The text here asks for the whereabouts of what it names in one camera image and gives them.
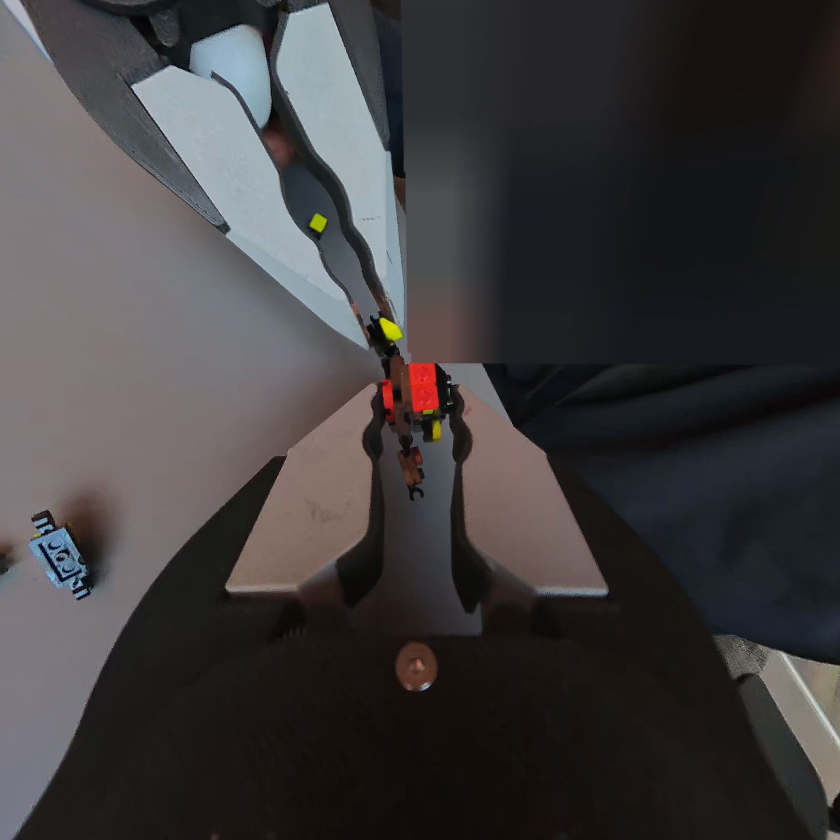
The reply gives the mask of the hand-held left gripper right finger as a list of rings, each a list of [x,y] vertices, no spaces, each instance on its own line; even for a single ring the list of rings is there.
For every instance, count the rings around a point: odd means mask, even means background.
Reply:
[[[465,611],[606,598],[546,453],[469,388],[455,386],[453,400],[451,571]]]

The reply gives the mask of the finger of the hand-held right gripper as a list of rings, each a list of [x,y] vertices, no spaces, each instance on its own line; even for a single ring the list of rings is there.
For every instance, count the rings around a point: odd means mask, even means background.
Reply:
[[[226,79],[167,66],[133,84],[228,226],[227,238],[332,330],[367,349],[361,315],[294,220],[280,172],[251,113]]]
[[[392,155],[370,5],[287,2],[270,53],[277,104],[332,198],[377,311],[404,327]]]

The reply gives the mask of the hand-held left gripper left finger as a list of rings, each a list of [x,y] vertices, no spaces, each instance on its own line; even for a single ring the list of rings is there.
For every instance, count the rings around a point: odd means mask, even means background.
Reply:
[[[234,597],[353,607],[382,575],[384,414],[367,385],[292,446],[233,570]]]

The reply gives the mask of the yellow black red lego model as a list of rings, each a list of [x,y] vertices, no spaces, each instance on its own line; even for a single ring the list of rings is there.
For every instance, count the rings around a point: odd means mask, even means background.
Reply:
[[[441,439],[444,420],[452,413],[451,377],[438,364],[406,362],[399,354],[383,362],[384,379],[379,394],[385,420],[399,444],[397,458],[410,500],[424,497],[424,459],[414,443],[420,434],[425,443]]]

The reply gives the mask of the person's right hand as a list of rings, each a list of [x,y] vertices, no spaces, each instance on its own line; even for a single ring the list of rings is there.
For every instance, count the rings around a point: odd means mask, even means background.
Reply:
[[[270,157],[281,170],[299,160],[297,146],[277,115],[268,120],[261,137]]]

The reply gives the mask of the person's dark clothed body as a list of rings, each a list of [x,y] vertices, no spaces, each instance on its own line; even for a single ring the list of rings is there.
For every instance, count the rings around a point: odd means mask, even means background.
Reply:
[[[839,365],[485,364],[716,634],[839,659]]]

